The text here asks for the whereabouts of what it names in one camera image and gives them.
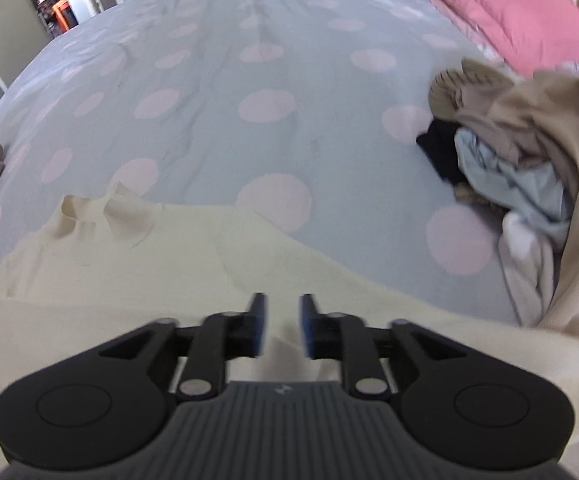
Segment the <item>black garment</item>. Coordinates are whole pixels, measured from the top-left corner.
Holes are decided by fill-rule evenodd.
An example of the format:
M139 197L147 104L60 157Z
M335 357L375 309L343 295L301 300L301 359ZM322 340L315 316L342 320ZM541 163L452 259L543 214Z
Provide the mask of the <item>black garment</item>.
M425 132L416 137L417 146L424 152L442 181L452 186L467 184L465 174L457 161L454 138L459 130L457 122L435 118Z

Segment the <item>grey pink-dotted bed cover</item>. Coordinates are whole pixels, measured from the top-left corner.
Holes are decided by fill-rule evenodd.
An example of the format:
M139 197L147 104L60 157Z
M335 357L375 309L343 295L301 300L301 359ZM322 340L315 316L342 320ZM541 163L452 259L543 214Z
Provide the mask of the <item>grey pink-dotted bed cover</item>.
M429 0L130 0L53 40L0 101L0 261L69 194L234 205L369 280L514 323L495 219L416 137L483 52Z

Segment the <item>pink pillow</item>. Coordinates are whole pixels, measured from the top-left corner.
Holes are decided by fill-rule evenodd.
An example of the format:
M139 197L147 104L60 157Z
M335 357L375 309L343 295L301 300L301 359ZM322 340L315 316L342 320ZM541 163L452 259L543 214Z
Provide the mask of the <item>pink pillow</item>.
M442 1L523 76L579 62L579 6L573 0Z

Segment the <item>white garment with grey trim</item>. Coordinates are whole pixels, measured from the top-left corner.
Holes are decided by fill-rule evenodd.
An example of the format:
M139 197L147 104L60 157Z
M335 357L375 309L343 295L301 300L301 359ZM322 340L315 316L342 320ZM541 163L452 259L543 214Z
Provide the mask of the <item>white garment with grey trim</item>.
M563 330L555 294L559 255L568 231L568 221L557 222L544 232L517 211L510 211L503 218L499 256L521 326Z

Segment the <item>cream knit sweater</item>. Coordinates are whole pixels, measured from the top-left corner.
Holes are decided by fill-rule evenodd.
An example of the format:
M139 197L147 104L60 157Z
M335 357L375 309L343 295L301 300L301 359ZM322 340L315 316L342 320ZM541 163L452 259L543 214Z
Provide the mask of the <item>cream knit sweater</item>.
M0 263L0 393L12 382L158 320L200 322L268 297L264 353L240 359L239 380L324 379L298 328L301 296L371 325L396 318L430 328L559 386L576 422L562 457L579 478L579 338L447 312L361 278L292 240L254 212L153 204L123 186L66 196L49 221Z

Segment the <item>light blue shirt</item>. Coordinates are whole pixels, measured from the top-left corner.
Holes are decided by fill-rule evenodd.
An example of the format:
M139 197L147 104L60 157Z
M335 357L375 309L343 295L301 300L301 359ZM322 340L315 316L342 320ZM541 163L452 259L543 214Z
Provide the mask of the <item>light blue shirt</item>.
M573 203L551 162L515 168L464 127L457 130L454 145L457 166L467 182L492 203L517 212L544 230L571 219Z

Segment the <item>beige ribbed garment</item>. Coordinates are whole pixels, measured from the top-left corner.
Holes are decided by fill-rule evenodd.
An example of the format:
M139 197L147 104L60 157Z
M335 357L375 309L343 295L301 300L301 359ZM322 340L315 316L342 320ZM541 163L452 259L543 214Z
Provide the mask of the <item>beige ribbed garment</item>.
M528 79L512 79L467 58L457 70L436 75L428 104L433 119L472 130L515 168L553 165L573 203L559 255L555 301L563 330L557 332L579 336L579 76L538 70ZM460 202L486 205L503 218L513 211L481 196L468 182L453 188Z

